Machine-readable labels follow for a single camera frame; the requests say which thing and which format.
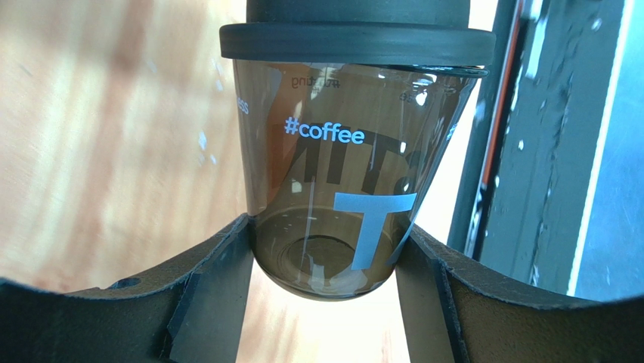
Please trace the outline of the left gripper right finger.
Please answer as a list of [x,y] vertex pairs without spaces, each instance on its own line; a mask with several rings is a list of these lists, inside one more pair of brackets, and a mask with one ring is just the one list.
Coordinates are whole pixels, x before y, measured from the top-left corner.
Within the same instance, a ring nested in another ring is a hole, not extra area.
[[395,269],[413,362],[641,362],[643,299],[524,284],[412,230]]

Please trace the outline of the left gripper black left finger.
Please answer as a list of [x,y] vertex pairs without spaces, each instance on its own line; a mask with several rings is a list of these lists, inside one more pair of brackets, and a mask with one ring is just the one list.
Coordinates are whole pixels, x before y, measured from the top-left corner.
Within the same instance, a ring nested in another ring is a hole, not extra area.
[[248,219],[106,289],[1,280],[3,362],[233,362],[252,271]]

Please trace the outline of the single brown plastic cup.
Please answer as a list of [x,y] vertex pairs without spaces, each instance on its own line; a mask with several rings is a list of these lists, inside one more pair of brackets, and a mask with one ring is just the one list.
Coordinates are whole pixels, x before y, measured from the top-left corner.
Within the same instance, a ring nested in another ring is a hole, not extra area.
[[266,275],[317,300],[383,284],[485,75],[236,60],[250,244]]

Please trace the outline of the single black cup lid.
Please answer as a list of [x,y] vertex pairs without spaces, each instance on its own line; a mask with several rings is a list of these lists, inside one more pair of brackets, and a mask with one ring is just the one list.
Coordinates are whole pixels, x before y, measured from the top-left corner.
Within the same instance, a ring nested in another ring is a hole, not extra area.
[[468,1],[248,1],[219,30],[221,55],[247,61],[474,67],[496,36],[469,27]]

